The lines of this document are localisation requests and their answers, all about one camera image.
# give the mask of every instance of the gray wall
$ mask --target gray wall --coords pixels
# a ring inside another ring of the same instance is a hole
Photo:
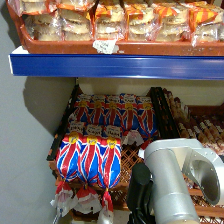
[[[8,54],[19,39],[4,1],[0,8],[0,224],[52,223],[46,156],[74,79],[13,77]]]

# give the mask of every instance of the white wall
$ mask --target white wall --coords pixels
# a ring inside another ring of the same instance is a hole
[[[74,79],[13,77],[8,54],[19,42],[4,2],[0,9],[0,223],[52,223],[55,187],[45,159]],[[186,104],[224,101],[224,81],[82,78],[80,84],[88,94],[145,95],[150,86],[162,86]]]

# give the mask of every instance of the union jack packaging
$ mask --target union jack packaging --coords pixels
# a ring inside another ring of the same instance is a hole
[[[117,185],[120,180],[120,136],[114,135],[115,132],[110,134],[108,131],[107,133],[109,136],[102,139],[100,146],[101,163],[98,168],[98,185],[106,190],[102,198],[103,209],[99,214],[98,224],[104,224],[107,221],[113,223],[113,204],[108,189]]]
[[[87,125],[83,136],[80,156],[78,160],[78,178],[83,186],[73,199],[73,208],[84,214],[99,212],[101,205],[98,195],[89,185],[97,183],[98,166],[100,163],[101,131],[99,126]]]
[[[56,163],[62,181],[57,187],[55,200],[51,201],[51,205],[57,208],[58,217],[65,216],[73,207],[73,191],[68,183],[77,177],[82,140],[83,135],[78,132],[66,134],[58,151]]]
[[[121,126],[120,96],[107,95],[105,99],[105,125]]]
[[[121,126],[123,131],[137,130],[138,124],[138,109],[136,96],[134,94],[120,95],[121,98]]]
[[[89,105],[91,96],[80,94],[75,102],[74,116],[76,121],[88,122],[89,120]]]
[[[150,97],[137,97],[139,133],[144,140],[157,136],[156,115]]]
[[[89,105],[89,123],[104,125],[105,95],[93,95]]]

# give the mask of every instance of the store shelf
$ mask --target store shelf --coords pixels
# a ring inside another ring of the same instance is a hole
[[[15,76],[224,80],[224,57],[102,54],[9,55]]]

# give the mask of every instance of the silver machine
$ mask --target silver machine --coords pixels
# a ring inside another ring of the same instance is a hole
[[[153,182],[148,209],[157,224],[200,223],[182,173],[209,203],[224,205],[224,163],[198,140],[155,141],[145,149],[144,161]]]

